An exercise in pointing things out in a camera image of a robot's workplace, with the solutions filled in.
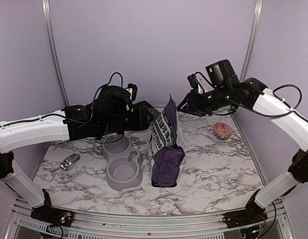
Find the purple pet food bag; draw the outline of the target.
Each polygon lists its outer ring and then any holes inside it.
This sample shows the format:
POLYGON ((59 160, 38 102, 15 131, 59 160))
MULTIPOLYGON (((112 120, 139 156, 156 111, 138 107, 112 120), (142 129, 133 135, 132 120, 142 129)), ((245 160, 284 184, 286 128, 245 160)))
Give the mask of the purple pet food bag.
POLYGON ((153 187, 172 188, 186 165, 184 136, 176 103, 168 103, 154 121, 148 159, 153 187))

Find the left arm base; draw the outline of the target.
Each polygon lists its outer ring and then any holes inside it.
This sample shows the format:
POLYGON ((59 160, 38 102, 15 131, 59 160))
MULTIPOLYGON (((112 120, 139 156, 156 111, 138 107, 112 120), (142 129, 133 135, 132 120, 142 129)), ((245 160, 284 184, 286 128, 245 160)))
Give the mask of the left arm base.
POLYGON ((71 227, 74 219, 74 212, 57 209, 55 212, 44 214, 32 211, 30 216, 33 219, 43 221, 46 223, 61 225, 64 227, 71 227))

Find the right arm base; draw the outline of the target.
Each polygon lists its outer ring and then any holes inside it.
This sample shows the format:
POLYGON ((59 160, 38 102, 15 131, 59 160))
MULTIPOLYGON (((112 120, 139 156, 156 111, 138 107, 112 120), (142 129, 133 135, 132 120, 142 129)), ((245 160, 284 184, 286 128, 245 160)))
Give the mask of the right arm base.
POLYGON ((222 222, 227 225, 228 229, 247 226, 259 222, 264 222, 268 219, 265 212, 261 212, 258 215, 247 214, 246 210, 238 210, 233 212, 227 212, 223 215, 222 222))

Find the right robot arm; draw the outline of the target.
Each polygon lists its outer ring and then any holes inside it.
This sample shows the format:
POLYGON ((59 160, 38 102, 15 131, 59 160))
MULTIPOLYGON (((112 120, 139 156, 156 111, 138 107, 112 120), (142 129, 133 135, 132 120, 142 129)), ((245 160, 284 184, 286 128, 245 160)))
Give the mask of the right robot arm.
POLYGON ((292 157, 291 165, 264 188, 253 194, 242 211, 241 218, 246 223, 252 223, 272 202, 281 196, 288 194, 300 183, 308 182, 308 119, 291 107, 283 99, 276 95, 274 90, 269 89, 264 83, 256 78, 248 78, 239 82, 234 76, 221 77, 220 81, 211 82, 212 91, 205 92, 198 82, 196 75, 188 76, 192 87, 178 105, 180 112, 204 117, 222 108, 230 106, 229 113, 233 113, 238 107, 244 108, 259 116, 266 117, 280 130, 283 143, 273 145, 264 155, 268 159, 282 153, 290 152, 294 143, 297 152, 292 157))

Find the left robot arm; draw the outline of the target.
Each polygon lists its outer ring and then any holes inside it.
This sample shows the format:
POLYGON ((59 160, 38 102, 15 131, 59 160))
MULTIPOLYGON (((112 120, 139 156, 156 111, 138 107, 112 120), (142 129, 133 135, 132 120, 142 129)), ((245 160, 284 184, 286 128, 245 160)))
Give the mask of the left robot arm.
POLYGON ((134 84, 127 88, 105 84, 87 105, 68 106, 27 119, 0 120, 0 180, 26 199, 46 221, 54 221, 58 214, 48 193, 37 188, 19 168, 13 150, 45 142, 101 140, 108 134, 146 130, 154 117, 148 108, 133 103, 136 95, 134 84))

